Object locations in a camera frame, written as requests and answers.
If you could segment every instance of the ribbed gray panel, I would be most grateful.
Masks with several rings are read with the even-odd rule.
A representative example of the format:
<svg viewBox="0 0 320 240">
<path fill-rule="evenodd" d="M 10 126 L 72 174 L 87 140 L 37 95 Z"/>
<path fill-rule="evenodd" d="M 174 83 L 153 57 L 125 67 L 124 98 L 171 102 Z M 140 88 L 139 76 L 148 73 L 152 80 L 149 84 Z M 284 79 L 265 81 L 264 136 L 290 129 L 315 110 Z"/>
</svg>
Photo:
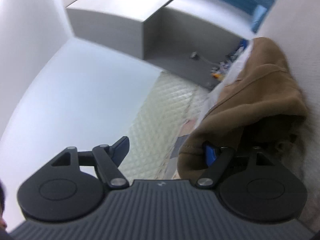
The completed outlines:
<svg viewBox="0 0 320 240">
<path fill-rule="evenodd" d="M 297 220 L 260 225 L 226 211 L 215 194 L 188 181 L 135 181 L 113 191 L 89 216 L 60 225 L 27 221 L 16 240 L 307 240 L 313 234 Z"/>
</svg>

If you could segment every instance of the silver screw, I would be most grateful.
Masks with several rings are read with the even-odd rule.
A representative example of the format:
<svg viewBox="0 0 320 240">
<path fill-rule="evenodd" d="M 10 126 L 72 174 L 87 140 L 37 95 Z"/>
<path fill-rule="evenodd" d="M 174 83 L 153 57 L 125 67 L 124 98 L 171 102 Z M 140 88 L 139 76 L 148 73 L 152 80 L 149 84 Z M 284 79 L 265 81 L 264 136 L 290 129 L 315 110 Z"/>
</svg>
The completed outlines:
<svg viewBox="0 0 320 240">
<path fill-rule="evenodd" d="M 127 183 L 127 181 L 123 178 L 115 178 L 110 181 L 112 186 L 121 187 Z"/>
<path fill-rule="evenodd" d="M 201 179 L 198 179 L 197 183 L 200 186 L 211 186 L 213 184 L 213 180 L 209 178 L 201 178 Z"/>
</svg>

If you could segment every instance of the white tabletop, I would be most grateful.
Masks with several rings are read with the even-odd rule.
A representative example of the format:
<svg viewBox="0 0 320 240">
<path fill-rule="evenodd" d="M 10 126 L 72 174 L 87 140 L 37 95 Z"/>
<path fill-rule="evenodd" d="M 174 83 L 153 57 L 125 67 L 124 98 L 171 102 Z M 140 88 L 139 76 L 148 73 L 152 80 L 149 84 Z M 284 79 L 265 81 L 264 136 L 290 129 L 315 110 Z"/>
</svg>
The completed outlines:
<svg viewBox="0 0 320 240">
<path fill-rule="evenodd" d="M 97 11 L 145 21 L 170 0 L 77 0 L 67 8 Z"/>
<path fill-rule="evenodd" d="M 208 21 L 239 37 L 248 40 L 254 37 L 250 26 L 252 17 L 221 0 L 174 0 L 166 7 Z"/>
</svg>

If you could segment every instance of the brown fabric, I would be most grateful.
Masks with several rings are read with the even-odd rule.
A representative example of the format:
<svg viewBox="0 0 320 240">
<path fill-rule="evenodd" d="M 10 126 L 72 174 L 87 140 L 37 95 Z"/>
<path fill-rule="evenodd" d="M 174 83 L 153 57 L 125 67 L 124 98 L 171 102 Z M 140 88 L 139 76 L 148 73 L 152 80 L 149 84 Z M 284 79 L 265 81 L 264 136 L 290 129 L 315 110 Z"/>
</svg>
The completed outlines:
<svg viewBox="0 0 320 240">
<path fill-rule="evenodd" d="M 251 55 L 236 81 L 180 148 L 178 172 L 193 183 L 205 171 L 203 143 L 237 149 L 266 143 L 285 154 L 307 116 L 302 94 L 289 73 L 285 56 L 268 38 L 255 38 Z"/>
</svg>

